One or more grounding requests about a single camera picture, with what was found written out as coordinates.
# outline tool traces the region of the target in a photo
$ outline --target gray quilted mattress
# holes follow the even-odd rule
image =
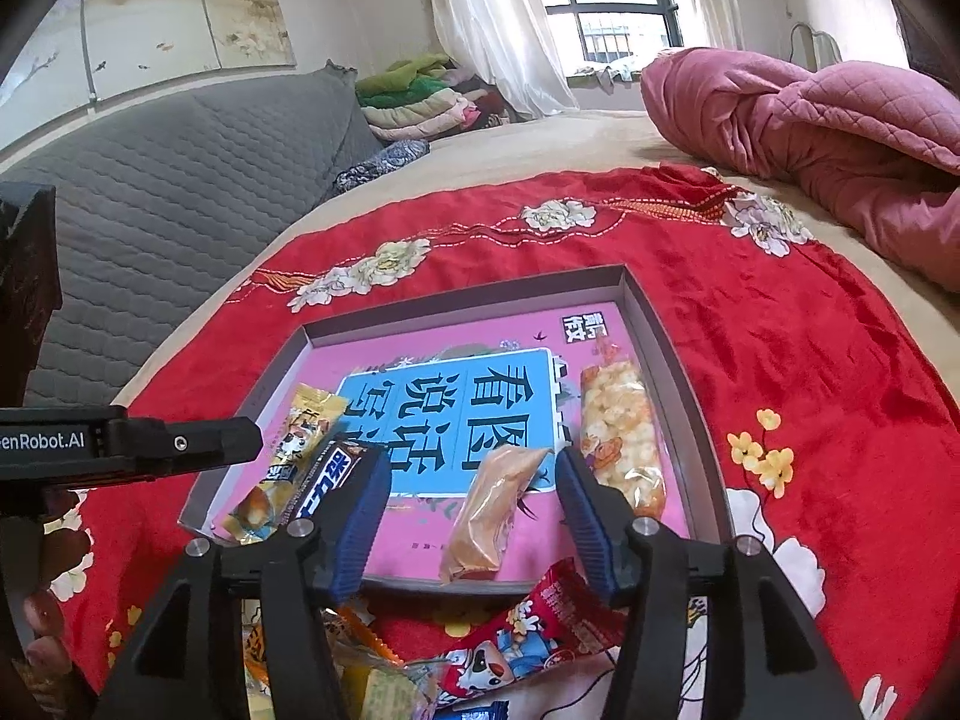
[[[109,403],[191,312],[380,148],[352,71],[244,79],[112,114],[3,180],[56,186],[64,307],[26,405]]]

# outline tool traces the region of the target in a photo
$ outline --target blue gripper pad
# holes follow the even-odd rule
[[[323,491],[328,475],[322,466],[313,474],[314,485],[322,492],[314,500],[320,500],[313,503],[313,512],[301,509],[299,513],[300,517],[308,515],[320,531],[317,555],[304,562],[304,579],[330,608],[339,607],[360,589],[373,538],[390,497],[389,453],[376,445],[365,445],[362,451],[359,458],[347,456],[349,452],[342,443],[333,442],[323,452],[325,466],[333,464],[330,467],[343,474],[347,464],[347,480]]]
[[[557,456],[557,494],[590,589],[613,608],[629,605],[643,569],[627,542],[634,520],[627,499],[597,482],[572,447]]]

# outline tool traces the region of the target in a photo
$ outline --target blue wrapper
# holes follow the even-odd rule
[[[509,720],[506,701],[494,701],[488,707],[440,709],[433,720]]]

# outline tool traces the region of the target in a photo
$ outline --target pink quilted blanket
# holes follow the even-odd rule
[[[932,79],[691,49],[656,60],[641,88],[677,148],[796,182],[875,251],[960,292],[960,100]]]

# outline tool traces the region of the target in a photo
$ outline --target blue label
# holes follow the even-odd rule
[[[267,469],[267,475],[263,477],[264,482],[293,482],[296,476],[296,466],[292,464],[279,464],[270,466]]]
[[[320,471],[320,476],[317,477],[316,483],[313,485],[313,488],[311,488],[310,494],[302,503],[299,513],[296,516],[310,517],[313,512],[317,510],[317,507],[320,506],[320,501],[323,500],[323,497],[329,493],[330,490],[338,488],[347,480],[347,476],[350,475],[350,471],[353,471],[354,464],[356,464],[358,460],[359,458],[344,452],[339,446],[334,448],[323,464],[323,470]]]
[[[338,394],[350,401],[344,437],[387,446],[394,495],[465,494],[494,447],[554,448],[548,349],[355,373]],[[553,470],[548,455],[534,488],[553,488]]]

